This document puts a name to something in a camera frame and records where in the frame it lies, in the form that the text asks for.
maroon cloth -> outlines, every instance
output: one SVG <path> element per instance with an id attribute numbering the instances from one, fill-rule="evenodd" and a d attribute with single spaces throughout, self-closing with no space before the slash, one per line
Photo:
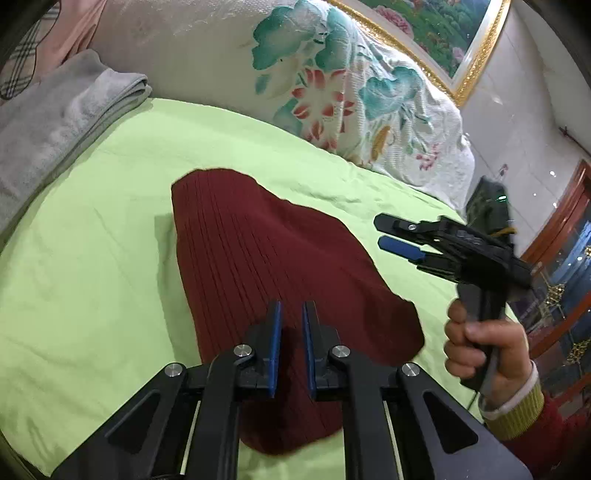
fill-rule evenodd
<path id="1" fill-rule="evenodd" d="M 537 480 L 558 465 L 589 428 L 591 424 L 583 415 L 563 419 L 556 403 L 545 395 L 544 408 L 535 423 L 522 435 L 503 444 L 526 465 Z"/>
<path id="2" fill-rule="evenodd" d="M 424 344 L 414 305 L 394 295 L 357 239 L 336 218 L 281 200 L 233 170 L 194 171 L 172 187 L 177 259 L 203 362 L 240 343 L 282 301 L 278 390 L 241 411 L 241 438 L 287 453 L 342 426 L 336 403 L 308 397 L 301 310 L 373 360 L 397 365 Z M 372 218 L 367 228 L 373 229 Z"/>

blue gripper pad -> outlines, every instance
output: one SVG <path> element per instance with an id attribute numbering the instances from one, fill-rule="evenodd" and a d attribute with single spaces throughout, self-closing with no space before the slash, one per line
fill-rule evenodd
<path id="1" fill-rule="evenodd" d="M 301 312 L 302 331 L 304 332 L 304 347 L 306 349 L 306 373 L 308 375 L 308 391 L 311 398 L 316 398 L 316 372 L 314 369 L 314 351 L 312 347 L 312 335 L 310 333 L 310 319 L 306 304 Z"/>
<path id="2" fill-rule="evenodd" d="M 277 390 L 277 375 L 279 373 L 279 348 L 281 346 L 281 302 L 275 303 L 273 313 L 273 331 L 271 335 L 271 346 L 269 349 L 269 395 L 275 397 Z"/>
<path id="3" fill-rule="evenodd" d="M 416 245 L 403 242 L 402 240 L 397 240 L 388 235 L 382 235 L 379 238 L 378 246 L 380 249 L 386 252 L 404 257 L 410 261 L 416 262 L 425 258 L 425 252 L 423 252 Z"/>

framed painting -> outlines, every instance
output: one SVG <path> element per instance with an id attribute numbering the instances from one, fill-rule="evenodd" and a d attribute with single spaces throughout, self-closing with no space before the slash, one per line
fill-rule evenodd
<path id="1" fill-rule="evenodd" d="M 501 33 L 511 0 L 326 0 L 410 56 L 462 106 Z"/>

teal leaf print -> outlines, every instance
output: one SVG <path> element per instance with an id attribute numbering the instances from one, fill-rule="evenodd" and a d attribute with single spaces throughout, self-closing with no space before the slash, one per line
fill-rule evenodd
<path id="1" fill-rule="evenodd" d="M 369 49 L 370 49 L 371 53 L 374 54 L 375 60 L 377 62 L 380 62 L 384 59 L 383 55 L 378 51 L 378 49 L 372 43 L 369 44 Z"/>
<path id="2" fill-rule="evenodd" d="M 418 113 L 414 114 L 414 117 L 419 120 L 422 124 L 428 125 L 431 122 L 430 116 L 419 115 Z"/>
<path id="3" fill-rule="evenodd" d="M 312 42 L 309 42 L 304 48 L 302 48 L 302 53 L 304 55 L 311 55 L 312 54 L 312 50 L 314 50 L 314 44 Z"/>
<path id="4" fill-rule="evenodd" d="M 273 115 L 273 125 L 282 128 L 296 137 L 300 137 L 302 122 L 292 113 L 297 105 L 297 98 L 292 98 Z"/>
<path id="5" fill-rule="evenodd" d="M 252 33 L 258 42 L 252 49 L 254 69 L 265 70 L 281 57 L 296 53 L 302 42 L 316 35 L 321 20 L 320 10 L 306 0 L 298 0 L 293 8 L 274 8 Z"/>
<path id="6" fill-rule="evenodd" d="M 325 47 L 316 54 L 316 64 L 325 73 L 347 67 L 352 56 L 350 38 L 355 35 L 351 20 L 342 11 L 331 8 L 326 20 L 329 33 Z"/>
<path id="7" fill-rule="evenodd" d="M 271 75 L 269 75 L 268 73 L 260 75 L 259 78 L 256 79 L 255 92 L 257 95 L 262 94 L 267 89 L 267 85 L 269 85 L 270 79 Z"/>
<path id="8" fill-rule="evenodd" d="M 395 67 L 392 76 L 392 80 L 371 77 L 359 90 L 359 97 L 365 105 L 365 118 L 368 120 L 398 112 L 405 102 L 413 100 L 423 88 L 423 80 L 413 69 Z"/>

hand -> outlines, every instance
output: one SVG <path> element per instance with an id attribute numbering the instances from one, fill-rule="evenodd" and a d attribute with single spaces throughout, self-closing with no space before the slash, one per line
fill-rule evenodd
<path id="1" fill-rule="evenodd" d="M 450 320 L 445 325 L 449 338 L 443 348 L 447 355 L 445 368 L 461 379 L 473 377 L 476 368 L 484 365 L 486 356 L 470 343 L 497 346 L 499 366 L 486 402 L 490 408 L 500 407 L 523 387 L 531 375 L 529 347 L 523 327 L 507 320 L 466 323 L 466 309 L 459 299 L 452 302 L 447 314 Z"/>

